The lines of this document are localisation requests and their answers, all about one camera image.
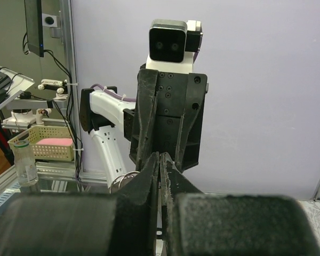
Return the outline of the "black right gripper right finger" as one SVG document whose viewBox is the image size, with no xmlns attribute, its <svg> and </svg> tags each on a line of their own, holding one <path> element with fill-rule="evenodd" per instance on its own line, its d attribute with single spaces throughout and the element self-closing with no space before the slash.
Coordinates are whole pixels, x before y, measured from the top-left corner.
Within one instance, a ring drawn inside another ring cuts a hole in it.
<svg viewBox="0 0 320 256">
<path fill-rule="evenodd" d="M 216 195 L 159 157 L 168 255 L 320 255 L 302 207 L 280 195 Z"/>
</svg>

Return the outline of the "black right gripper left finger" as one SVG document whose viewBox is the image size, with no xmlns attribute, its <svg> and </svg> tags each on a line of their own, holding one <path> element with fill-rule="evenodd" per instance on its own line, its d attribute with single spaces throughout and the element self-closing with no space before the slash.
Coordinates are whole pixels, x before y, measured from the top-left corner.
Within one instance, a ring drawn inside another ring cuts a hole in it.
<svg viewBox="0 0 320 256">
<path fill-rule="evenodd" d="M 154 255 L 159 154 L 112 194 L 19 193 L 0 216 L 0 255 Z"/>
</svg>

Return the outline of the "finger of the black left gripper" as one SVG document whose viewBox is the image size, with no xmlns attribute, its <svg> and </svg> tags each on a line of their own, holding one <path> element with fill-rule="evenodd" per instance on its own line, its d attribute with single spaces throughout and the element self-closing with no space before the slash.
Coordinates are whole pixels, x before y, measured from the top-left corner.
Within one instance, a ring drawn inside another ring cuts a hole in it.
<svg viewBox="0 0 320 256">
<path fill-rule="evenodd" d="M 185 105 L 180 118 L 174 159 L 180 171 L 198 164 L 206 85 L 205 74 L 188 74 Z"/>
<path fill-rule="evenodd" d="M 138 74 L 137 113 L 139 121 L 139 143 L 136 168 L 140 171 L 152 153 L 153 130 L 157 105 L 158 71 L 140 69 Z"/>
</svg>

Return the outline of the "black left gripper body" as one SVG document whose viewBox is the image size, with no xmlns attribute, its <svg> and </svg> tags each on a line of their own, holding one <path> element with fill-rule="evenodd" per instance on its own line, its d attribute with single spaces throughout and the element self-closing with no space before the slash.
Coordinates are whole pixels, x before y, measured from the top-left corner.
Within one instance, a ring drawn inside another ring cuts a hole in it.
<svg viewBox="0 0 320 256">
<path fill-rule="evenodd" d="M 173 161 L 179 135 L 180 118 L 185 105 L 187 82 L 188 74 L 158 71 L 152 153 L 168 153 Z M 139 143 L 137 98 L 135 108 L 132 110 L 124 109 L 123 112 L 124 136 L 131 143 L 129 157 L 136 166 Z"/>
</svg>

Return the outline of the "large metal keyring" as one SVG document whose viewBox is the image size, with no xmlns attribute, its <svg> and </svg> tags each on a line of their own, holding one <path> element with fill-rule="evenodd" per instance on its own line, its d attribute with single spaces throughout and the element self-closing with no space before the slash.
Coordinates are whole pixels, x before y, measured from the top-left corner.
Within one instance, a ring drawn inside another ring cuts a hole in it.
<svg viewBox="0 0 320 256">
<path fill-rule="evenodd" d="M 131 171 L 124 175 L 120 175 L 116 177 L 110 187 L 109 187 L 109 193 L 115 193 L 118 190 L 120 190 L 122 187 L 124 187 L 126 184 L 128 184 L 133 178 L 135 178 L 139 174 L 139 171 Z"/>
</svg>

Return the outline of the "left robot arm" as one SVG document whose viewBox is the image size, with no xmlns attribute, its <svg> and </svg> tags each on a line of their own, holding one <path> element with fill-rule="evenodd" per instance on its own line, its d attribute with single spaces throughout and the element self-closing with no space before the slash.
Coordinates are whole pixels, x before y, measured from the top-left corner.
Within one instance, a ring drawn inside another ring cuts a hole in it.
<svg viewBox="0 0 320 256">
<path fill-rule="evenodd" d="M 112 190 L 140 172 L 154 152 L 168 153 L 179 171 L 199 162 L 207 76 L 141 67 L 137 81 L 135 99 L 100 84 L 81 91 L 80 123 Z"/>
</svg>

